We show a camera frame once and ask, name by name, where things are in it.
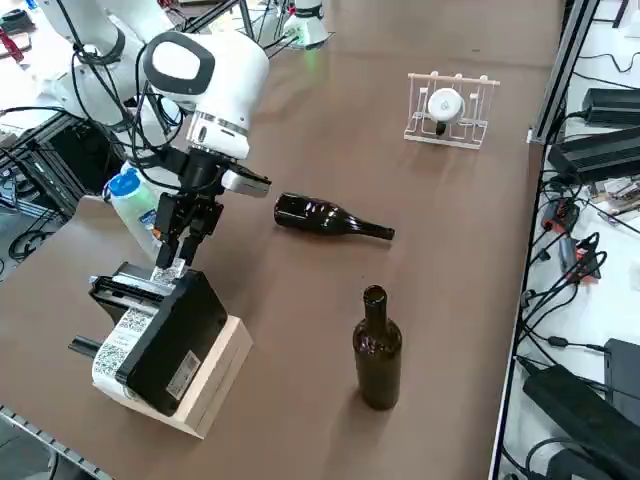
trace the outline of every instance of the wooden base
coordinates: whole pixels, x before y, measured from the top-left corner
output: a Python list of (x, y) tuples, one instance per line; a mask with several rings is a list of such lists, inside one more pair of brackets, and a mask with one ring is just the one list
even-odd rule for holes
[(146, 403), (113, 392), (103, 393), (137, 412), (190, 435), (204, 438), (213, 425), (252, 345), (253, 340), (242, 320), (229, 316), (216, 343), (185, 392), (178, 410), (171, 417), (159, 413)]

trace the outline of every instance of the white wire rack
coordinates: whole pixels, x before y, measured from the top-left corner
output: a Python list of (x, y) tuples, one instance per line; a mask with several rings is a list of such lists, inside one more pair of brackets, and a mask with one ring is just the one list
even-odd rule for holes
[[(465, 78), (457, 73), (453, 77), (410, 73), (409, 121), (404, 131), (405, 140), (439, 143), (452, 147), (479, 149), (489, 127), (489, 110), (495, 87), (500, 82), (480, 78)], [(461, 114), (448, 123), (444, 132), (437, 132), (438, 122), (429, 114), (429, 99), (442, 88), (452, 88), (463, 100)]]

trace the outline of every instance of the bottle lying on side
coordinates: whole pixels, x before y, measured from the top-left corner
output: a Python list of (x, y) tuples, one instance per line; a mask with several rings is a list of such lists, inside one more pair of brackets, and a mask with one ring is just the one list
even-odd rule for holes
[(365, 222), (335, 203), (296, 193), (283, 193), (273, 210), (276, 223), (320, 235), (366, 235), (392, 240), (393, 228)]

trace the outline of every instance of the bottle neck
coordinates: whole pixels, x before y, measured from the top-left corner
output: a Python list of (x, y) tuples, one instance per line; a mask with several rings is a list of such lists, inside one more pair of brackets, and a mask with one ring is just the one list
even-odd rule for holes
[(381, 225), (364, 222), (362, 220), (358, 220), (354, 230), (356, 230), (357, 233), (361, 235), (366, 235), (368, 237), (382, 238), (384, 240), (393, 240), (393, 237), (396, 233), (393, 228), (383, 227)]
[(378, 285), (372, 285), (364, 292), (364, 315), (367, 330), (374, 336), (387, 333), (387, 293)]

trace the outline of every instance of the upright bottle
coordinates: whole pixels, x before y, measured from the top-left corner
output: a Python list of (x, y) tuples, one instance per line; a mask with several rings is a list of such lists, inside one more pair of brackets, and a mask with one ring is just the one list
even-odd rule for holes
[(375, 410), (387, 410), (398, 401), (402, 334), (387, 317), (387, 292), (378, 285), (364, 292), (365, 316), (353, 331), (353, 350), (360, 393)]
[(392, 240), (393, 228), (365, 222), (335, 203), (296, 193), (283, 193), (273, 210), (276, 223), (321, 235), (357, 234)]

